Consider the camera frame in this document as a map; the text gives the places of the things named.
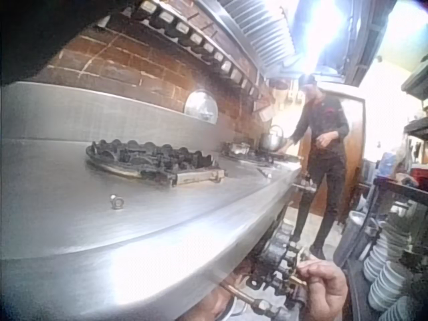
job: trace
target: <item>brick wall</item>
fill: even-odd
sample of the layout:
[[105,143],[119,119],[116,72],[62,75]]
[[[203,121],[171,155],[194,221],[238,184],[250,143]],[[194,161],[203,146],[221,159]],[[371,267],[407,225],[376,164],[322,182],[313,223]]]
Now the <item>brick wall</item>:
[[31,80],[116,94],[183,112],[197,89],[212,93],[219,117],[238,136],[257,140],[266,124],[252,114],[253,101],[187,51],[122,15],[107,29],[90,27],[73,39]]

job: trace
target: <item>shoe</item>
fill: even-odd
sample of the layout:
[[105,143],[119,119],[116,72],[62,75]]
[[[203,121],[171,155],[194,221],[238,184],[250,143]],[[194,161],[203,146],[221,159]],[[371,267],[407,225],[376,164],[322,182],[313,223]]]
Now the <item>shoe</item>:
[[299,243],[299,241],[300,241],[300,236],[293,235],[290,238],[290,242]]
[[312,244],[309,247],[309,252],[318,259],[326,259],[325,255],[322,251],[322,247],[315,247],[314,244]]

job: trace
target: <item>cook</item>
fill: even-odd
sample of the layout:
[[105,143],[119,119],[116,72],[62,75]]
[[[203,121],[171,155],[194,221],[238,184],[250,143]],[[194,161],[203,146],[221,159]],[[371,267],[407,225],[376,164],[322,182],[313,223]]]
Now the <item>cook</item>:
[[[307,102],[293,135],[287,139],[280,152],[285,153],[292,144],[296,144],[303,137],[308,127],[311,128],[307,170],[317,189],[324,175],[327,177],[327,206],[315,241],[309,250],[319,259],[325,259],[322,248],[338,215],[344,188],[346,154],[343,140],[349,132],[349,127],[339,99],[319,89],[314,75],[301,76],[299,89],[305,93]],[[292,241],[300,240],[315,194],[316,192],[303,192]]]

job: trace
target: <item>black pants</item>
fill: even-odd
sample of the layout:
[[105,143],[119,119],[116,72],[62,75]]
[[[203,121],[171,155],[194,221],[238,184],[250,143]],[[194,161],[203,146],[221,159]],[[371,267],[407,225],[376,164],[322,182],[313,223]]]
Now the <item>black pants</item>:
[[338,216],[338,208],[340,206],[346,176],[346,159],[343,156],[328,159],[319,159],[310,156],[308,161],[308,172],[313,182],[316,183],[317,191],[313,194],[303,192],[302,200],[299,205],[296,228],[294,229],[294,236],[300,238],[306,219],[308,218],[310,205],[318,192],[324,175],[326,175],[327,206],[314,242],[315,247],[322,248],[328,233],[330,233],[332,229],[334,220]]

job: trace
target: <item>cap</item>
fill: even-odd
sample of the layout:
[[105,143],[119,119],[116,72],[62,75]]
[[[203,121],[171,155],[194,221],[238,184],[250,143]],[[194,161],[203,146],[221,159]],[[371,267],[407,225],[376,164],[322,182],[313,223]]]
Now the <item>cap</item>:
[[316,85],[315,76],[313,74],[306,75],[303,74],[299,78],[299,88],[305,85]]

